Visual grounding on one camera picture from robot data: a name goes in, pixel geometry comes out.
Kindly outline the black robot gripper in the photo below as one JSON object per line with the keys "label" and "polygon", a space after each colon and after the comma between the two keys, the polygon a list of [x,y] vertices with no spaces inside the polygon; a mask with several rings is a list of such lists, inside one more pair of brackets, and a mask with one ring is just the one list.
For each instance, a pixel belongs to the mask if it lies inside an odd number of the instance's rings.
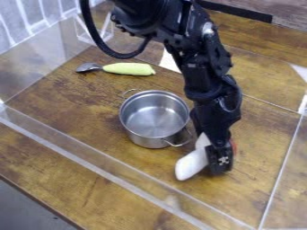
{"label": "black robot gripper", "polygon": [[205,134],[211,142],[205,151],[212,175],[221,175],[232,169],[231,125],[241,118],[241,88],[231,75],[221,77],[220,86],[217,94],[195,102],[189,112],[196,136]]}

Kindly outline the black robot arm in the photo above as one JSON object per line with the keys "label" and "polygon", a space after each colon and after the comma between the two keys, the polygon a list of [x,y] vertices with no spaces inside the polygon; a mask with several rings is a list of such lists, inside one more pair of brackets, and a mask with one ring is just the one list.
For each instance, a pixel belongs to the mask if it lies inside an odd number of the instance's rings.
{"label": "black robot arm", "polygon": [[185,97],[195,106],[189,116],[215,175],[232,168],[235,148],[231,125],[241,118],[241,88],[229,74],[231,54],[215,23],[195,0],[112,0],[115,23],[160,42],[183,73]]}

